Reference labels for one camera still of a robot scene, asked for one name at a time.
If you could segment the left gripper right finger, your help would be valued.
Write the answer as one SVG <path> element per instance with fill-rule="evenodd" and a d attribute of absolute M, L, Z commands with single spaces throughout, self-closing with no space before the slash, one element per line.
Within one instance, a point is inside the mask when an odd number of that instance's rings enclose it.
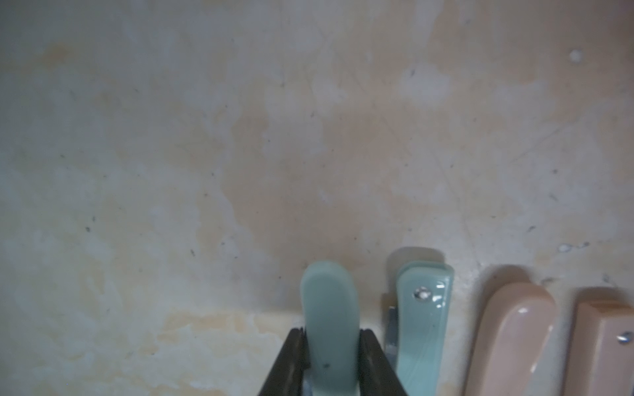
<path fill-rule="evenodd" d="M 361 396 L 407 395 L 370 329 L 361 329 L 359 334 L 358 383 Z"/>

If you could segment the pink folding knife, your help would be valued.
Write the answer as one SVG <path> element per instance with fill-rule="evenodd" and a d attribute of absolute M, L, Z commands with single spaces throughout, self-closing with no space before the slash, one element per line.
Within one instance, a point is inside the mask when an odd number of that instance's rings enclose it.
<path fill-rule="evenodd" d="M 577 305 L 563 394 L 633 394 L 632 306 L 617 300 Z"/>
<path fill-rule="evenodd" d="M 525 395 L 557 315 L 548 291 L 528 282 L 503 285 L 480 319 L 465 395 Z"/>

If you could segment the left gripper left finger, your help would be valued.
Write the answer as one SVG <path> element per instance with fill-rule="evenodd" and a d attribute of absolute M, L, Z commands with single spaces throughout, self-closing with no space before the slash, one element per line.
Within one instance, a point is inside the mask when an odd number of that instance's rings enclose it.
<path fill-rule="evenodd" d="M 302 396 L 304 372 L 309 366 L 305 330 L 292 328 L 259 391 L 259 396 Z"/>

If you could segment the mint folding knife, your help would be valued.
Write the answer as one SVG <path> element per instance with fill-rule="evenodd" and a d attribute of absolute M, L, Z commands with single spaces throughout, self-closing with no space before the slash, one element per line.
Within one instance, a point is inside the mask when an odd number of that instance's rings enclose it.
<path fill-rule="evenodd" d="M 360 308 L 349 271 L 314 262 L 300 282 L 313 395 L 358 392 Z"/>

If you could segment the light blue folding knife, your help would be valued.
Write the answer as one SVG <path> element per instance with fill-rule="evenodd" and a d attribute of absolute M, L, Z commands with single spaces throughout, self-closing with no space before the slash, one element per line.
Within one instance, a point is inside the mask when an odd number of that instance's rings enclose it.
<path fill-rule="evenodd" d="M 438 262 L 409 262 L 397 273 L 385 354 L 406 394 L 436 394 L 453 279 L 453 268 Z"/>

